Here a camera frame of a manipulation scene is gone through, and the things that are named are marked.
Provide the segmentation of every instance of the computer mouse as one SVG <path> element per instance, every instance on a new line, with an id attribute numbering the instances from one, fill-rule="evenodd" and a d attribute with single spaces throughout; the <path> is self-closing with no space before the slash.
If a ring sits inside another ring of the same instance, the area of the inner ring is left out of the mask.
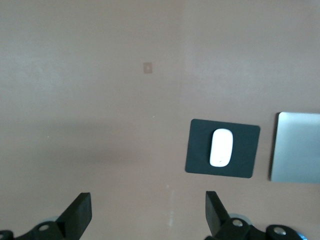
<path id="1" fill-rule="evenodd" d="M 210 165 L 213 167 L 227 166 L 231 159 L 233 145 L 234 136 L 229 129 L 215 130 L 212 135 Z"/>

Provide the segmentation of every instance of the black clamp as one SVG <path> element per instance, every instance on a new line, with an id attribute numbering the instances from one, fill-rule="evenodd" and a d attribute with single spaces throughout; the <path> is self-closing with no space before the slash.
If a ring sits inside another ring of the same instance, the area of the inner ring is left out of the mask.
<path id="1" fill-rule="evenodd" d="M 42 222 L 18 237 L 10 230 L 2 230 L 0 240 L 79 240 L 91 218 L 91 195 L 80 193 L 56 221 Z"/>
<path id="2" fill-rule="evenodd" d="M 270 225 L 263 232 L 243 219 L 230 218 L 215 191 L 206 192 L 205 217 L 212 234 L 205 240 L 301 240 L 288 226 Z"/>

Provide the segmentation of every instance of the metal bolt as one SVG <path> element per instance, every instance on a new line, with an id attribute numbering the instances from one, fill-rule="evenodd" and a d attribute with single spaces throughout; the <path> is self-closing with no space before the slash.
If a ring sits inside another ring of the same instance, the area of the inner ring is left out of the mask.
<path id="1" fill-rule="evenodd" d="M 48 224 L 45 224 L 45 225 L 42 225 L 41 227 L 39 227 L 39 231 L 45 231 L 49 228 L 49 225 Z"/>
<path id="2" fill-rule="evenodd" d="M 232 221 L 233 225 L 235 225 L 236 227 L 242 227 L 244 224 L 242 223 L 242 221 L 240 221 L 239 219 L 235 219 Z"/>
<path id="3" fill-rule="evenodd" d="M 275 227 L 273 230 L 276 234 L 279 234 L 279 235 L 286 235 L 287 234 L 283 228 L 278 227 L 278 226 Z"/>

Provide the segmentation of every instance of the silver laptop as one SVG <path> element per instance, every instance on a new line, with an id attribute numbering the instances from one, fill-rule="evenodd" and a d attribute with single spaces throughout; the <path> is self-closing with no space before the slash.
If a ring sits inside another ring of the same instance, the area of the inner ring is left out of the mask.
<path id="1" fill-rule="evenodd" d="M 320 114 L 281 112 L 271 181 L 320 183 Z"/>

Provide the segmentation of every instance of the mouse pad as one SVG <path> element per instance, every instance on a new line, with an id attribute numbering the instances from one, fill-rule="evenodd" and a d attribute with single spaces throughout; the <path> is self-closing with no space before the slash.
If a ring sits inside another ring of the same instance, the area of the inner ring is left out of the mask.
<path id="1" fill-rule="evenodd" d="M 212 137 L 217 129 L 233 135 L 230 162 L 223 167 L 210 165 Z M 231 122 L 193 119 L 190 124 L 185 171 L 195 174 L 251 178 L 254 171 L 260 127 Z"/>

